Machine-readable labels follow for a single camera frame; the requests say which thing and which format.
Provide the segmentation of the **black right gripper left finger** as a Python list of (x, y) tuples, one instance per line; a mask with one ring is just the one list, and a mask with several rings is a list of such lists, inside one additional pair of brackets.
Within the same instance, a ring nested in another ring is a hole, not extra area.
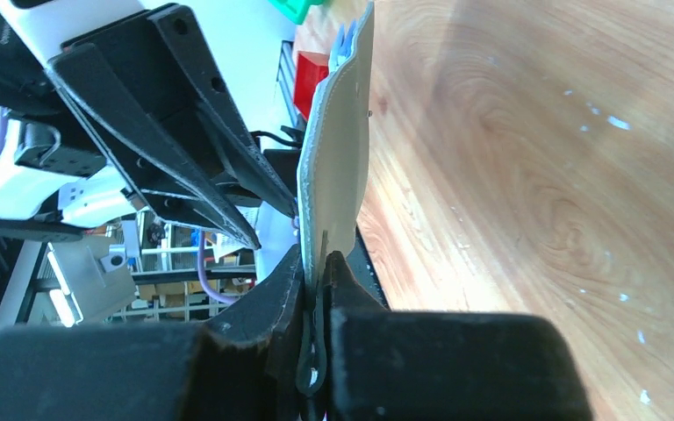
[(302, 257), (203, 322), (0, 328), (0, 420), (295, 420)]

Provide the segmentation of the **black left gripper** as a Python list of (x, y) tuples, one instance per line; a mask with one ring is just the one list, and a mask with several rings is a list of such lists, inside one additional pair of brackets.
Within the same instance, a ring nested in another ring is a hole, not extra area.
[(134, 12), (61, 44), (47, 75), (98, 149), (159, 216), (215, 216), (261, 247), (241, 185), (294, 217), (296, 200), (247, 129), (188, 6)]

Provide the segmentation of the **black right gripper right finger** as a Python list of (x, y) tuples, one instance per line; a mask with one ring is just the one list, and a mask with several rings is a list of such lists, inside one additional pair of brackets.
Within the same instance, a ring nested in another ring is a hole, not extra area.
[(518, 313), (384, 308), (326, 259), (331, 420), (590, 420), (563, 335)]

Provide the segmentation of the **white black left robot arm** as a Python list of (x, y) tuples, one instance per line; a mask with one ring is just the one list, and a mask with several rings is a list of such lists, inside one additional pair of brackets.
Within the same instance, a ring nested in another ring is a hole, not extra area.
[(0, 1), (0, 108), (0, 237), (150, 210), (256, 249), (244, 207), (296, 214), (187, 5)]

